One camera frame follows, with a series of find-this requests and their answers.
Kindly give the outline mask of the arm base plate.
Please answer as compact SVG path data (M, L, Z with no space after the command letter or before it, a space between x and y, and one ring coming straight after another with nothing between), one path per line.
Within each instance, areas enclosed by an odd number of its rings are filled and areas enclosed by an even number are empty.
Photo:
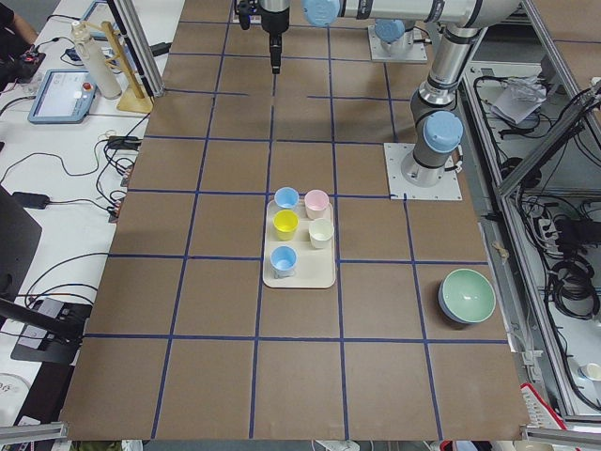
M428 60L425 44L420 42L422 35L419 30L413 29L413 38L408 38L405 33L393 43L387 43L378 37L375 27L367 28L371 60L376 62L394 62L408 64L425 64Z
M412 143L385 143L383 148L391 199L462 200L458 181L463 156L461 146L438 169L419 166L414 160Z

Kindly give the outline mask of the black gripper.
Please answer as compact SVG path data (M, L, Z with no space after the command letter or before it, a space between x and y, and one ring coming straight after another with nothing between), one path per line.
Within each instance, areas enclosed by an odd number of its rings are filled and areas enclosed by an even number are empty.
M282 59L283 50L283 33L282 32L269 32L270 36L270 60L280 61ZM279 75L281 73L281 65L273 63L271 65L271 73L273 75Z

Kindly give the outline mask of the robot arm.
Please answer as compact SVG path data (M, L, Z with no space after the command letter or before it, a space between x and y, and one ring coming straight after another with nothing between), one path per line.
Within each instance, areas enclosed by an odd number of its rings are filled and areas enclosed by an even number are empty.
M376 19L373 31L373 59L415 59L423 48L415 42L414 21Z
M421 45L415 40L418 22L442 25L442 35L426 79L411 99L417 133L413 150L401 163L410 183L430 187L442 177L445 164L463 136L453 113L455 92L485 30L509 17L516 1L304 1L307 23L328 27L339 18L373 20L369 26L374 59L414 62Z

